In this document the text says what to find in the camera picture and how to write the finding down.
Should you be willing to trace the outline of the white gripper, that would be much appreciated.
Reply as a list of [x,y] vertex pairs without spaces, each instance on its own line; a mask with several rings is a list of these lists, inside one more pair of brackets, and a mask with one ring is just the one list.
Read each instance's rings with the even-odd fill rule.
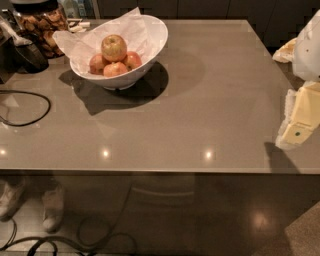
[[298,91],[289,89],[285,97],[284,120],[275,145],[290,150],[302,145],[320,126],[320,10],[301,30],[272,56],[280,63],[292,60],[293,73],[306,81]]

